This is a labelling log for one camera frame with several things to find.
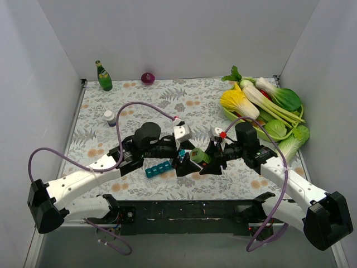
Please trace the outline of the green pill bottle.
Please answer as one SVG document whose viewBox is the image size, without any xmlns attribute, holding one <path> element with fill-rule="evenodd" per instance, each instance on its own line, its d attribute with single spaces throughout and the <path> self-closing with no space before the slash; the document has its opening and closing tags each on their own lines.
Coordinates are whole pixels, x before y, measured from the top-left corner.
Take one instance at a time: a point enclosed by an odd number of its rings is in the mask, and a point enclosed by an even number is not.
<svg viewBox="0 0 357 268">
<path fill-rule="evenodd" d="M 199 165 L 206 165 L 211 161 L 211 157 L 200 148 L 194 148 L 190 152 L 190 159 Z"/>
</svg>

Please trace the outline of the teal weekly pill organizer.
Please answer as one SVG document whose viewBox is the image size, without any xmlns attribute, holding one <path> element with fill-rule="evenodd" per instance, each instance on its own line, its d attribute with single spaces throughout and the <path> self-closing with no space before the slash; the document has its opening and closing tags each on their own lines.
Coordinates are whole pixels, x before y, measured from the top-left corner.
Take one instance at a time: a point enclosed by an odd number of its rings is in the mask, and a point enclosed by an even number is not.
<svg viewBox="0 0 357 268">
<path fill-rule="evenodd" d="M 185 150 L 181 150 L 178 152 L 178 157 L 180 160 L 182 160 L 185 156 Z M 143 154 L 143 157 L 146 159 L 147 157 L 147 152 Z M 170 160 L 165 160 L 162 161 L 159 164 L 153 165 L 152 167 L 145 168 L 145 173 L 147 178 L 153 178 L 154 176 L 161 175 L 167 171 L 175 169 L 175 160 L 177 159 L 170 159 Z"/>
</svg>

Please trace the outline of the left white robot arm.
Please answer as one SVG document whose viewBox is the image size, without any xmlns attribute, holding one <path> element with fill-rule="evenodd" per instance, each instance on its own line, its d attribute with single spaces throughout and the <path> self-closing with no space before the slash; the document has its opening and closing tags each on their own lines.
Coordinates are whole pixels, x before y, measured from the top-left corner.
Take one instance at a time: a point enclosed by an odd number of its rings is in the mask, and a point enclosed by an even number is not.
<svg viewBox="0 0 357 268">
<path fill-rule="evenodd" d="M 198 166 L 187 160 L 179 162 L 179 150 L 194 148 L 189 126 L 179 118 L 174 120 L 173 134 L 161 137 L 158 124 L 146 122 L 135 133 L 119 142 L 107 154 L 89 166 L 82 166 L 63 178 L 43 182 L 31 179 L 27 205 L 40 234 L 59 228 L 65 221 L 99 218 L 113 223 L 122 216 L 107 197 L 94 204 L 79 205 L 74 200 L 108 181 L 127 175 L 143 166 L 145 158 L 173 159 L 177 176 L 194 173 Z"/>
</svg>

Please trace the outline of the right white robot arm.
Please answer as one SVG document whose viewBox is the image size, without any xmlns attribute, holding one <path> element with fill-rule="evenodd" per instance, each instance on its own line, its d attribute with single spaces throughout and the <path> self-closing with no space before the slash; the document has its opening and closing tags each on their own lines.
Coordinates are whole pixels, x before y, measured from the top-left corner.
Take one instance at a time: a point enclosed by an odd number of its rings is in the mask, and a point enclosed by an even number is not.
<svg viewBox="0 0 357 268">
<path fill-rule="evenodd" d="M 241 158 L 249 168 L 282 189 L 278 197 L 270 192 L 256 197 L 250 207 L 239 212 L 241 219 L 267 223 L 275 218 L 284 222 L 281 232 L 292 226 L 322 251 L 351 234 L 353 224 L 342 194 L 328 193 L 290 170 L 285 156 L 280 157 L 259 143 L 250 123 L 237 124 L 235 133 L 237 140 L 227 144 L 221 128 L 211 129 L 210 144 L 205 151 L 210 162 L 201 173 L 220 175 L 227 161 Z"/>
</svg>

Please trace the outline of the floral tablecloth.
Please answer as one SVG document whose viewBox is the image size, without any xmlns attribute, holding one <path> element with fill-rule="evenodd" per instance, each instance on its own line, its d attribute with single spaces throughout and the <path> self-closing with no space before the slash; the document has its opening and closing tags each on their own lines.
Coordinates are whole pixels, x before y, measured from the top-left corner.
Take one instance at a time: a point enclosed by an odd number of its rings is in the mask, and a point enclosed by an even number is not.
<svg viewBox="0 0 357 268">
<path fill-rule="evenodd" d="M 88 82 L 67 156 L 77 164 L 89 165 L 145 122 L 157 123 L 162 135 L 169 135 L 170 116 L 179 116 L 190 126 L 191 141 L 201 149 L 206 149 L 212 127 L 227 129 L 234 138 L 235 131 L 220 105 L 222 93 L 231 87 L 231 82 L 219 78 L 158 80 L 152 85 L 116 81 L 113 89 L 105 92 L 98 82 Z M 116 126 L 108 126 L 106 110 L 116 115 Z M 159 159 L 145 159 L 144 167 L 104 183 L 82 198 L 111 194 L 120 200 L 254 199 L 265 192 L 281 192 L 242 160 L 228 162 L 221 176 L 193 173 L 177 177 L 171 170 L 147 178 L 145 168 L 159 163 Z"/>
</svg>

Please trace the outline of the green plastic tray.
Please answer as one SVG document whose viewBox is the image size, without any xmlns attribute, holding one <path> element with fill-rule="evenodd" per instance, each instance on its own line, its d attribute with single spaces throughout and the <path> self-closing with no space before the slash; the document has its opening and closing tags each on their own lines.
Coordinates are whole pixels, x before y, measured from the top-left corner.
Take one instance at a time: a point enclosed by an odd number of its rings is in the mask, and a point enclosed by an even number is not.
<svg viewBox="0 0 357 268">
<path fill-rule="evenodd" d="M 255 86 L 255 82 L 256 82 L 257 79 L 245 78 L 245 80 L 248 80 L 248 81 L 252 82 L 252 83 L 254 84 L 254 86 Z M 263 126 L 263 128 L 264 128 L 264 125 L 265 125 L 267 122 L 269 122 L 269 121 L 271 121 L 271 120 L 274 120 L 274 118 L 273 118 L 270 114 L 268 114 L 267 112 L 265 112 L 264 110 L 262 110 L 260 107 L 258 107 L 256 104 L 254 104 L 254 105 L 258 108 L 258 110 L 259 110 L 259 112 L 260 112 L 260 115 L 259 115 L 259 117 L 258 117 L 257 119 L 252 119 L 252 118 L 249 118 L 249 117 L 240 116 L 240 115 L 237 114 L 236 112 L 230 112 L 230 111 L 228 111 L 228 110 L 225 109 L 223 106 L 222 106 L 222 108 L 223 108 L 223 111 L 224 111 L 225 116 L 226 116 L 229 120 L 235 121 L 235 120 L 236 120 L 237 118 L 239 118 L 239 117 L 244 117 L 243 119 L 240 119 L 240 120 L 238 121 L 238 123 L 243 123 L 243 122 L 249 122 L 249 123 L 251 123 L 251 125 L 253 125 L 253 127 L 257 130 L 257 135 L 258 135 L 258 137 L 260 137 L 260 138 L 262 138 L 262 139 L 268 141 L 269 138 L 267 137 L 266 134 L 264 134 L 263 130 L 261 130 L 261 129 L 257 126 L 257 124 L 261 124 L 261 125 Z M 300 118 L 302 118 L 303 112 L 304 112 L 304 108 L 303 108 L 303 106 L 301 105 L 300 108 L 298 108 L 297 110 L 295 110 L 295 111 L 293 111 L 293 112 L 291 112 L 291 113 L 293 113 L 293 114 L 299 116 Z M 294 128 L 288 128 L 288 127 L 286 127 L 287 133 L 286 133 L 285 137 L 283 137 L 283 138 L 272 137 L 273 140 L 276 141 L 276 142 L 280 142 L 280 141 L 286 139 L 289 135 L 292 134 Z"/>
</svg>

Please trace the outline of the green round cabbage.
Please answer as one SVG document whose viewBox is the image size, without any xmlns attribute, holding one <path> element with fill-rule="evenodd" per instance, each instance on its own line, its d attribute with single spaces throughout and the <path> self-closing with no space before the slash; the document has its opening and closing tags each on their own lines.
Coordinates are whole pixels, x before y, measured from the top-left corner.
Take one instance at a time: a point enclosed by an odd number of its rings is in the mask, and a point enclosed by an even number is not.
<svg viewBox="0 0 357 268">
<path fill-rule="evenodd" d="M 267 122 L 264 125 L 264 129 L 267 131 L 267 133 L 270 136 L 276 137 L 276 138 L 283 138 L 283 137 L 285 137 L 285 135 L 287 133 L 287 129 L 286 129 L 286 126 L 284 125 L 284 123 L 277 119 Z"/>
</svg>

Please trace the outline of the green lettuce head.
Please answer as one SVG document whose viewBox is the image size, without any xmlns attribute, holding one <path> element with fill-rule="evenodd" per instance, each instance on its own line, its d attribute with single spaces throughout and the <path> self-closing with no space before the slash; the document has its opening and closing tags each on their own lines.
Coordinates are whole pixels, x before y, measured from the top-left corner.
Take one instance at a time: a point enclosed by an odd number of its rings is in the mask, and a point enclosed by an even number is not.
<svg viewBox="0 0 357 268">
<path fill-rule="evenodd" d="M 278 147 L 283 153 L 288 165 L 291 164 L 293 158 L 297 154 L 297 151 L 309 139 L 309 137 L 310 130 L 304 125 L 299 125 L 293 129 L 291 135 L 278 144 Z"/>
</svg>

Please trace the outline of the green long beans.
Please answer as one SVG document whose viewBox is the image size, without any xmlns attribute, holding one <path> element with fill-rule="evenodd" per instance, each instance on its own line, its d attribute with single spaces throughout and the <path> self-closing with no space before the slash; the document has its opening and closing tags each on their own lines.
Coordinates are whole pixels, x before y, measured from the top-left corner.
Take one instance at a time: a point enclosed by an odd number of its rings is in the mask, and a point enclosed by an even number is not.
<svg viewBox="0 0 357 268">
<path fill-rule="evenodd" d="M 284 110 L 267 98 L 258 101 L 257 106 L 270 114 L 274 119 L 281 121 L 288 128 L 294 128 L 299 123 L 305 123 L 305 120 L 299 116 Z"/>
</svg>

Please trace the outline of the red pepper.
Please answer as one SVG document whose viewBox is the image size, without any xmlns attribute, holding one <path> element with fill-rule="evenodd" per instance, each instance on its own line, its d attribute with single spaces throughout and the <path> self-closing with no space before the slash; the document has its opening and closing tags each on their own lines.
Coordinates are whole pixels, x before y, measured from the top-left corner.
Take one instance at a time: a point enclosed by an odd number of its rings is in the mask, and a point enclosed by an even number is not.
<svg viewBox="0 0 357 268">
<path fill-rule="evenodd" d="M 267 99 L 269 99 L 270 101 L 272 100 L 272 98 L 270 97 L 270 95 L 268 93 L 266 93 L 265 91 L 263 90 L 259 90 Z"/>
</svg>

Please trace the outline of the white pill bottle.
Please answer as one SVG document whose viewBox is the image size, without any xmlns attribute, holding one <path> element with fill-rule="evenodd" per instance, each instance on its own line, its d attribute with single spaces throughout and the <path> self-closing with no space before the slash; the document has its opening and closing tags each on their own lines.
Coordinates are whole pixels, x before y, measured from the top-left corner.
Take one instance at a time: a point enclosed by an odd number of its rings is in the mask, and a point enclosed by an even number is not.
<svg viewBox="0 0 357 268">
<path fill-rule="evenodd" d="M 116 126 L 116 115 L 112 111 L 106 110 L 104 112 L 104 118 L 109 127 Z"/>
</svg>

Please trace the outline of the red onion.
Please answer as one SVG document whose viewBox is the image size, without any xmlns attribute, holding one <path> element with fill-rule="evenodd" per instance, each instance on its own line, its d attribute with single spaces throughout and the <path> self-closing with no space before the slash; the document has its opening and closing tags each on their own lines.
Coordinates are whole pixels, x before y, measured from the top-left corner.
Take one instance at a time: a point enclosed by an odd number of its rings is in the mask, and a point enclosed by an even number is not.
<svg viewBox="0 0 357 268">
<path fill-rule="evenodd" d="M 155 76 L 152 73 L 146 72 L 142 74 L 141 81 L 143 84 L 152 84 L 155 81 Z"/>
</svg>

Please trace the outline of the bok choy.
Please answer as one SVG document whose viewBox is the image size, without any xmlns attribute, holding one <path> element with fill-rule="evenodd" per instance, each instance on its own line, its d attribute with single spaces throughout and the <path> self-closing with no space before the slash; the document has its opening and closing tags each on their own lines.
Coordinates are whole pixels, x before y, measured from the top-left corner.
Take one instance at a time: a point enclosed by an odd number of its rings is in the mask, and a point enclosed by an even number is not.
<svg viewBox="0 0 357 268">
<path fill-rule="evenodd" d="M 297 110 L 302 104 L 299 96 L 293 90 L 277 88 L 263 77 L 256 80 L 255 86 L 266 92 L 272 98 L 273 103 L 289 112 Z"/>
</svg>

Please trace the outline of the green leafy herb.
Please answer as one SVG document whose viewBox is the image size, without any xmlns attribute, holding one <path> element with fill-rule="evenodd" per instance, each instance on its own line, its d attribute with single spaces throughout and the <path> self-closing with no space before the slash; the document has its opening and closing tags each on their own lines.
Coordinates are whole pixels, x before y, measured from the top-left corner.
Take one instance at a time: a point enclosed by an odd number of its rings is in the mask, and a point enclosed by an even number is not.
<svg viewBox="0 0 357 268">
<path fill-rule="evenodd" d="M 221 78 L 223 82 L 229 81 L 229 82 L 240 82 L 242 80 L 242 76 L 238 71 L 238 68 L 233 65 L 230 70 L 230 75 L 223 76 Z"/>
</svg>

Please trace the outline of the green glass bottle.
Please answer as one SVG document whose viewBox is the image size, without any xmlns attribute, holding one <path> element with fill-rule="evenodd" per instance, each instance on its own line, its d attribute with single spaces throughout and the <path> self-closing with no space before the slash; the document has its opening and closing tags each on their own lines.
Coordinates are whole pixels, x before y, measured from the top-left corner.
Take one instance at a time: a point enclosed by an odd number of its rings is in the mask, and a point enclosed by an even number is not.
<svg viewBox="0 0 357 268">
<path fill-rule="evenodd" d="M 97 60 L 95 62 L 95 65 L 97 67 L 97 77 L 100 86 L 106 92 L 112 90 L 113 88 L 112 79 L 109 73 L 103 68 L 101 61 Z"/>
</svg>

